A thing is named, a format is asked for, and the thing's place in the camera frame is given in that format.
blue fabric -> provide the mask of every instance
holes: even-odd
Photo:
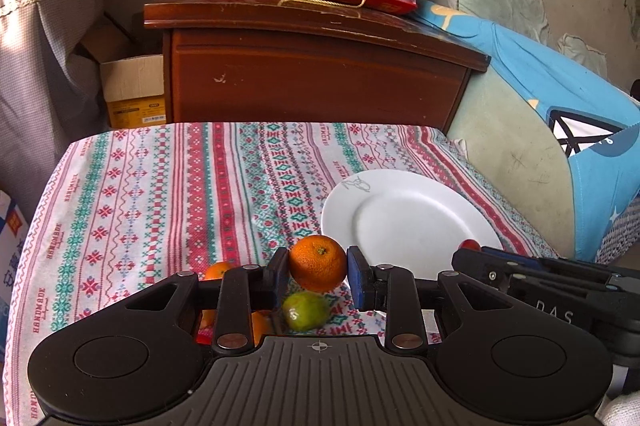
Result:
[[[414,18],[491,56],[494,69],[547,125],[562,113],[622,129],[568,159],[575,254],[592,262],[617,216],[640,191],[638,107],[590,70],[494,22],[425,1],[419,2]]]

gray checkered fabric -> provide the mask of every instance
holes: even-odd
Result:
[[[97,66],[74,48],[102,0],[0,0],[0,188],[31,218],[74,140],[107,129]]]
[[[640,240],[640,195],[616,219],[596,255],[597,263],[611,263]]]

blue blanket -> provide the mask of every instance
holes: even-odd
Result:
[[[554,133],[574,186],[576,258],[592,262],[640,191],[638,107],[590,70],[494,22],[425,1],[414,18],[491,56],[494,69]]]

pillow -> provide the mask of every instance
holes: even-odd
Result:
[[[542,0],[449,0],[449,6],[495,21],[543,45],[548,40],[549,22]]]
[[[607,55],[589,47],[582,38],[565,34],[558,40],[558,52],[607,79]]]

barcode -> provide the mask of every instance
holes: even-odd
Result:
[[[165,115],[153,116],[153,117],[143,117],[142,118],[142,122],[164,121],[165,119],[166,119]]]

